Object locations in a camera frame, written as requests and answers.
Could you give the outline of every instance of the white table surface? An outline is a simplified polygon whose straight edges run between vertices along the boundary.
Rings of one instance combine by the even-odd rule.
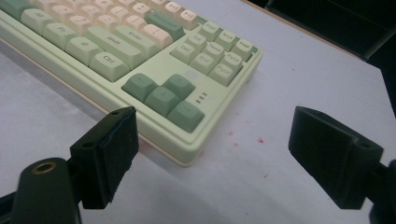
[[[83,223],[369,223],[340,210],[290,155],[297,105],[320,110],[396,159],[396,119],[380,71],[239,0],[179,0],[264,51],[254,78],[190,168],[141,142],[114,202]],[[0,196],[20,172],[69,147],[104,114],[0,44]]]

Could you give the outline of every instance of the mechanical keyboard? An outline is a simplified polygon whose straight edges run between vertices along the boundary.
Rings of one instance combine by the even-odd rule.
[[[173,1],[0,0],[0,39],[139,136],[192,165],[262,50]]]

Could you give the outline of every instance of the black mount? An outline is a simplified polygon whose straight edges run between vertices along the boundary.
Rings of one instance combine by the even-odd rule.
[[[289,150],[341,209],[361,209],[367,197],[373,224],[396,223],[396,161],[384,149],[328,115],[301,106],[294,112]]]
[[[77,224],[79,202],[104,209],[139,148],[135,112],[109,113],[70,147],[68,161],[50,158],[25,168],[17,191],[0,199],[0,224]]]

